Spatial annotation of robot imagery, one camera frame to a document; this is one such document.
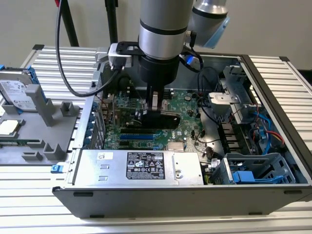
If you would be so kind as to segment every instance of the white wall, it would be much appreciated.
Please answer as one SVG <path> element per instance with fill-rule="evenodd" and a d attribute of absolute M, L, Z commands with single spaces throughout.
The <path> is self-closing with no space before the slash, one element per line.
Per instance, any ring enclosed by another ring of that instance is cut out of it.
<path fill-rule="evenodd" d="M 104 0 L 69 0 L 81 46 L 108 46 Z M 288 56 L 312 69 L 312 0 L 228 0 L 231 22 L 214 52 Z M 140 0 L 119 0 L 119 40 L 136 40 Z M 0 64 L 19 66 L 34 44 L 55 44 L 54 0 L 0 0 Z M 61 45 L 68 46 L 65 30 Z"/>

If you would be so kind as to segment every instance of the sticker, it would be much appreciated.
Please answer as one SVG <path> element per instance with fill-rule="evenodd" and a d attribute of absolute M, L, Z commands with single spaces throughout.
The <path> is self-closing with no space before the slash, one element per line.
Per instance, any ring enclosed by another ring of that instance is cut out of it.
<path fill-rule="evenodd" d="M 25 85 L 17 80 L 0 80 L 0 83 L 14 106 L 25 111 L 36 110 L 31 97 L 25 93 Z"/>
<path fill-rule="evenodd" d="M 100 152 L 97 154 L 98 160 L 111 160 L 113 159 L 113 152 Z"/>
<path fill-rule="evenodd" d="M 165 179 L 164 154 L 128 152 L 126 177 L 128 179 Z"/>

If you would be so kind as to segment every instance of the power supply label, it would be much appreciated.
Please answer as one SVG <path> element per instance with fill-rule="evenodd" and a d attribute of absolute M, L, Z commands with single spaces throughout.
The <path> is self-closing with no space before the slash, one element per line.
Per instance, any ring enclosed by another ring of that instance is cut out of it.
<path fill-rule="evenodd" d="M 165 179 L 164 154 L 129 152 L 126 176 L 128 179 Z"/>

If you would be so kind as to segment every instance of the metal rod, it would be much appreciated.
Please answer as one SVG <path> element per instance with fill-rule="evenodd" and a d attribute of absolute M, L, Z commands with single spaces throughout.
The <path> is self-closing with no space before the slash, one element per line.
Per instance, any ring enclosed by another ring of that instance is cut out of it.
<path fill-rule="evenodd" d="M 70 45 L 79 47 L 72 14 L 70 12 L 69 5 L 68 5 L 68 0 L 62 0 L 61 14 L 62 14 L 63 22 L 65 25 L 65 29 L 67 32 Z"/>
<path fill-rule="evenodd" d="M 118 34 L 117 34 L 116 7 L 118 7 L 118 0 L 105 0 L 105 7 L 107 12 L 110 41 L 111 43 L 117 43 Z"/>

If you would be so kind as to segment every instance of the hard drive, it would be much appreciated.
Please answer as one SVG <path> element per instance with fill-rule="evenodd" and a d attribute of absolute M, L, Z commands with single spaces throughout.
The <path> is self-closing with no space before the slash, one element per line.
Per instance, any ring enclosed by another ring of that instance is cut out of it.
<path fill-rule="evenodd" d="M 21 111 L 36 112 L 32 99 L 25 93 L 29 84 L 39 84 L 36 72 L 31 66 L 23 69 L 0 65 L 0 93 L 6 104 L 14 105 Z"/>

